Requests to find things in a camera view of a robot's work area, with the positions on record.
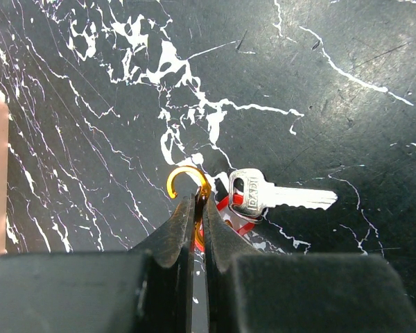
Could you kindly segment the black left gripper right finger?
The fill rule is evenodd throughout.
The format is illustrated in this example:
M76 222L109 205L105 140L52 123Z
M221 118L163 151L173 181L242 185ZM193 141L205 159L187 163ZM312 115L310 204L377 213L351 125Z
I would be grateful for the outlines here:
M382 257L260 252L213 200L203 228L210 332L416 332L401 279Z

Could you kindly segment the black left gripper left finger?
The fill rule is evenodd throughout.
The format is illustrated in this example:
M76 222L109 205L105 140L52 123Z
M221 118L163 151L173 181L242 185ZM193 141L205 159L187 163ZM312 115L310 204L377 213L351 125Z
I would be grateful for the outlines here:
M195 199L130 250L0 255L0 332L189 332Z

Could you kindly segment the red key tag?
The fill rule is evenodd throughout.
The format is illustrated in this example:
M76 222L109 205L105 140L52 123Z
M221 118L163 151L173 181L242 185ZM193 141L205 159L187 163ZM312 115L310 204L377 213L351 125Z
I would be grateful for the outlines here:
M240 236L245 237L245 235L255 227L255 224L240 218L229 208L229 194L227 187L225 186L227 182L226 176L214 178L214 185L212 185L211 188L213 191L211 195L214 197L216 208L224 222L226 222L226 224L234 229ZM240 205L242 202L242 192L234 190L233 204ZM201 253L204 253L205 247L202 222L196 223L195 246Z

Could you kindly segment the silver key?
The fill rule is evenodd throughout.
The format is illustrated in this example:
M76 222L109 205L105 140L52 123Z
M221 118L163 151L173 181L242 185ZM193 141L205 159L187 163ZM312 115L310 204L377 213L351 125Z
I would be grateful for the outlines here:
M243 181L242 203L234 202L234 182ZM266 208L279 205L327 210L338 200L329 190L278 187L258 169L239 169L229 175L229 208L243 219L257 220Z

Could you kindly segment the orange S-shaped carabiner keyring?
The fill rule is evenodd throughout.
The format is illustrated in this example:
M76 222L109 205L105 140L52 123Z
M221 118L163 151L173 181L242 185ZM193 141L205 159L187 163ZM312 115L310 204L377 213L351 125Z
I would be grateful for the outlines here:
M175 179L178 175L183 173L190 175L192 178L196 179L196 184L198 185L195 196L196 217L195 222L193 223L195 228L194 244L196 248L203 252L205 245L202 231L202 212L211 195L211 185L200 169L197 169L194 166L178 166L169 174L166 181L166 190L169 197L172 199L177 198L177 192L175 190Z

